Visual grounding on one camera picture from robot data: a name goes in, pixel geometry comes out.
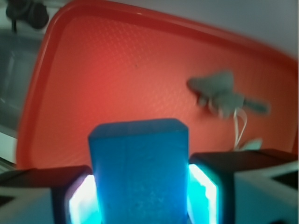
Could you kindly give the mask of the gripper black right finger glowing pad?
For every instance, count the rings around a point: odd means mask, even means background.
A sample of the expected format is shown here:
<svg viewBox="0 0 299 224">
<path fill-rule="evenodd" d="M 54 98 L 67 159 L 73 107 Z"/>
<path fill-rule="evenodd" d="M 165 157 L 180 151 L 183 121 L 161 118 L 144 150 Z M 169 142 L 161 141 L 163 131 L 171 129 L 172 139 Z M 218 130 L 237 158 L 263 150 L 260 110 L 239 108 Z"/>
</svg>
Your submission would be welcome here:
<svg viewBox="0 0 299 224">
<path fill-rule="evenodd" d="M 299 161 L 261 149 L 195 153 L 189 159 L 191 224 L 296 224 Z"/>
</svg>

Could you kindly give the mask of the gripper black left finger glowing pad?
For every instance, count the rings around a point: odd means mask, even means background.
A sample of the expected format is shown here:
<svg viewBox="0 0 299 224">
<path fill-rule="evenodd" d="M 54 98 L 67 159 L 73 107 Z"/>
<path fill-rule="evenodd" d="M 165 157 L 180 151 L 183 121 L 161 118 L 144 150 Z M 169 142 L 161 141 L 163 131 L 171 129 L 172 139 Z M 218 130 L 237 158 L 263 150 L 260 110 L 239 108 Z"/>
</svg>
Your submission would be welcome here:
<svg viewBox="0 0 299 224">
<path fill-rule="evenodd" d="M 31 168 L 0 175 L 2 224 L 100 224 L 90 167 Z"/>
</svg>

